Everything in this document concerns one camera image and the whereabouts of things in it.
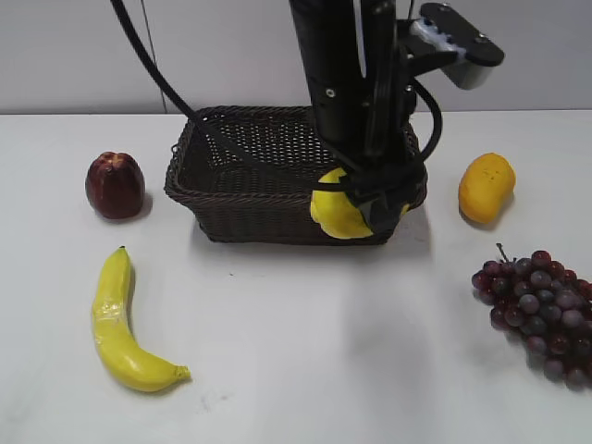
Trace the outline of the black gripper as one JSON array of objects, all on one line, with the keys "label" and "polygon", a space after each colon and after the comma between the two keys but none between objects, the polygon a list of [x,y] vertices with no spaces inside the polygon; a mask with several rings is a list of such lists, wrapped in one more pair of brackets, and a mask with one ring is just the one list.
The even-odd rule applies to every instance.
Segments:
[{"label": "black gripper", "polygon": [[[419,182],[419,151],[409,136],[409,117],[417,102],[412,84],[312,82],[310,96],[317,137],[346,173],[337,185]],[[355,206],[374,234],[394,229],[401,219],[402,202],[384,193]]]}]

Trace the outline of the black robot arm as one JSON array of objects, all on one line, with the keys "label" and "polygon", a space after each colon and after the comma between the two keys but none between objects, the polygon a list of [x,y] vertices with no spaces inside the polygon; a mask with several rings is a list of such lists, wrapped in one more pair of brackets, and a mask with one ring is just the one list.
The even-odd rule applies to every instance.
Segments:
[{"label": "black robot arm", "polygon": [[426,193],[409,123],[417,94],[393,1],[292,1],[315,132],[337,165],[311,215],[342,240],[391,232]]}]

